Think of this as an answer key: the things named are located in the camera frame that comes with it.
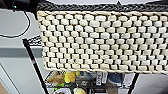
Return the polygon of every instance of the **woven basket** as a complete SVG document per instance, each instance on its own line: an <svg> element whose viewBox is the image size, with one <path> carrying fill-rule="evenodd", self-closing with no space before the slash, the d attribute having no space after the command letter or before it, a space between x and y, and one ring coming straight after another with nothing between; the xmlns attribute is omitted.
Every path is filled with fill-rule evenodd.
<svg viewBox="0 0 168 94"><path fill-rule="evenodd" d="M40 3L44 68L168 74L168 7Z"/></svg>

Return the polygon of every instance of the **wicker texture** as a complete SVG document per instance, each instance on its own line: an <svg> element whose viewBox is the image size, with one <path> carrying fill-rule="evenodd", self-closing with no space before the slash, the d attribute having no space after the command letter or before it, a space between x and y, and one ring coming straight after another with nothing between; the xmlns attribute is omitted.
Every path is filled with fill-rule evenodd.
<svg viewBox="0 0 168 94"><path fill-rule="evenodd" d="M168 12L38 11L47 70L168 73Z"/></svg>

